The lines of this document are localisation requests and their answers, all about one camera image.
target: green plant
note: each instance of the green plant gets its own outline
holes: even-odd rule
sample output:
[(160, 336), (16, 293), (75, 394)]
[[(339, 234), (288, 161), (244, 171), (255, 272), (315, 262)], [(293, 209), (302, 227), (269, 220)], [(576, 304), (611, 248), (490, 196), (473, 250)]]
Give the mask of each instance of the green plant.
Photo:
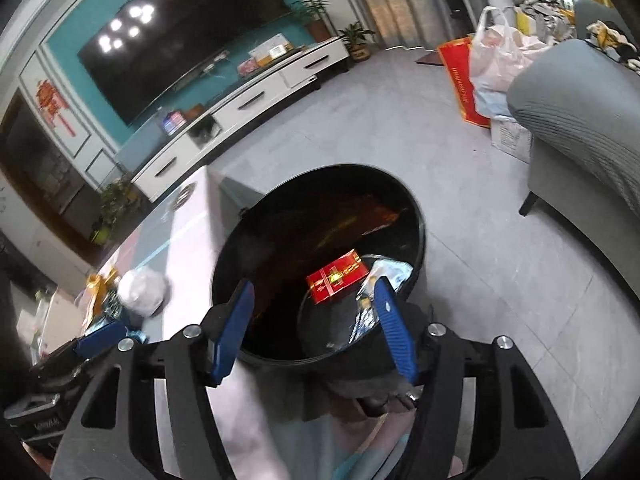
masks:
[(367, 36), (373, 36), (376, 31), (365, 29), (362, 23), (351, 23), (347, 28), (339, 30), (342, 41), (347, 48), (354, 48), (360, 44), (367, 43)]
[(324, 0), (299, 0), (290, 5), (291, 15), (303, 23), (322, 20), (326, 16), (327, 5)]
[(133, 189), (130, 175), (123, 175), (104, 187), (100, 194), (102, 225), (113, 227), (123, 216), (138, 208), (140, 197)]

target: metal screw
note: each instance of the metal screw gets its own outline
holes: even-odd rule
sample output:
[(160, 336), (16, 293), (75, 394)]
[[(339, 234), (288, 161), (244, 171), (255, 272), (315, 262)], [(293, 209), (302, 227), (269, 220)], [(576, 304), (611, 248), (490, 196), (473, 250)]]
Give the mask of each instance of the metal screw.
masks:
[(182, 335), (188, 339), (198, 337), (201, 333), (202, 329), (199, 325), (189, 325), (184, 327), (184, 330), (182, 330)]
[(130, 337), (126, 337), (118, 343), (118, 350), (120, 350), (121, 352), (127, 352), (133, 348), (133, 345), (133, 339)]
[(440, 323), (431, 323), (428, 327), (427, 330), (429, 331), (429, 333), (433, 336), (436, 337), (440, 337), (443, 336), (447, 333), (447, 327), (445, 327), (444, 325), (440, 324)]
[(503, 350), (508, 350), (509, 348), (513, 348), (513, 340), (508, 335), (501, 335), (496, 338), (495, 343), (499, 348)]

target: sofa leg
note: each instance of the sofa leg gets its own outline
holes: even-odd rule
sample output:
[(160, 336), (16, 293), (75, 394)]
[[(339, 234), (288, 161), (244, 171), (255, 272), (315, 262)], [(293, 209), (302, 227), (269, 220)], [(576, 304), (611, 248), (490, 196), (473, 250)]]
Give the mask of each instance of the sofa leg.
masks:
[(520, 213), (522, 216), (528, 215), (537, 200), (538, 196), (535, 193), (529, 191), (529, 194), (527, 195), (526, 199), (524, 199), (524, 202), (520, 206), (520, 210), (518, 211), (518, 213)]

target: black trash can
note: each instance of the black trash can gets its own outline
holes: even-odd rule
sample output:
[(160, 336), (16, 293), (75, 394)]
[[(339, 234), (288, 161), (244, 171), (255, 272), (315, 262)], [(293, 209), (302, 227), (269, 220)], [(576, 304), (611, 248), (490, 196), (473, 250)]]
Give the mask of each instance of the black trash can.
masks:
[(379, 323), (353, 343), (311, 357), (305, 352), (298, 321), (308, 301), (306, 277), (355, 249), (364, 261), (379, 255), (409, 263), (413, 270), (398, 290), (406, 299), (425, 246), (420, 208), (395, 177), (357, 164), (319, 168), (245, 212), (218, 257), (212, 304), (228, 301), (241, 278), (254, 283), (254, 316), (239, 355), (245, 362), (313, 372), (330, 383), (381, 378), (395, 367)]

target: tv screen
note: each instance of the tv screen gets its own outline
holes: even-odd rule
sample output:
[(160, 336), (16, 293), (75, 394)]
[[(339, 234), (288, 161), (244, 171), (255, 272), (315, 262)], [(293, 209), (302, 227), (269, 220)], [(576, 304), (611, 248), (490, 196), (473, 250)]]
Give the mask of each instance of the tv screen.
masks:
[(131, 124), (234, 38), (287, 12), (283, 0), (130, 0), (78, 56), (113, 109)]

